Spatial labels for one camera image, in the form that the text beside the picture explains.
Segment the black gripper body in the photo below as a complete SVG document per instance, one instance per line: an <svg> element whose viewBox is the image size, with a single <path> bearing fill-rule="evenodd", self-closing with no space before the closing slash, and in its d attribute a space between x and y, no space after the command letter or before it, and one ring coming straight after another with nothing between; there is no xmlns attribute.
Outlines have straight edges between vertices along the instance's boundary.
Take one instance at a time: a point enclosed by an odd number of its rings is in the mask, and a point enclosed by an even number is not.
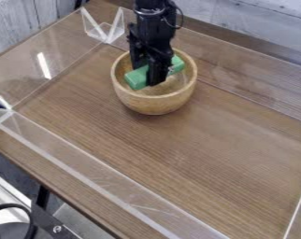
<svg viewBox="0 0 301 239"><path fill-rule="evenodd" d="M177 32L177 9L174 7L134 9L136 21L128 23L135 27L144 44L146 56L150 53L166 54L173 51L171 39Z"/></svg>

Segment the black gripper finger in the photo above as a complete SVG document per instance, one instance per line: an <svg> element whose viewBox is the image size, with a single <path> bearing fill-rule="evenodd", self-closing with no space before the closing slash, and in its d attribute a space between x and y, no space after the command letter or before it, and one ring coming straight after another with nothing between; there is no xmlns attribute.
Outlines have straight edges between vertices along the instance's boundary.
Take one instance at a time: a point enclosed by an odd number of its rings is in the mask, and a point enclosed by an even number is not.
<svg viewBox="0 0 301 239"><path fill-rule="evenodd" d="M154 87L159 85L167 78L170 67L173 66L174 52L166 54L150 53L147 57L147 85Z"/></svg>
<svg viewBox="0 0 301 239"><path fill-rule="evenodd" d="M146 48L135 27L128 28L128 44L132 68L139 69L146 66Z"/></svg>

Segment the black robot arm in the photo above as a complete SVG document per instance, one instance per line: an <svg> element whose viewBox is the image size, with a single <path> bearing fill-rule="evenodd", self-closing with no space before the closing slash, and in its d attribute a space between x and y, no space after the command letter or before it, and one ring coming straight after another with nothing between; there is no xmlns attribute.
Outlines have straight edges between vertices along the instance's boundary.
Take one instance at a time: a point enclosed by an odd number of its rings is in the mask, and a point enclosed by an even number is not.
<svg viewBox="0 0 301 239"><path fill-rule="evenodd" d="M132 68L148 66L146 85L157 86L173 66L171 40L177 33L177 5L171 0L135 0L136 21L128 23Z"/></svg>

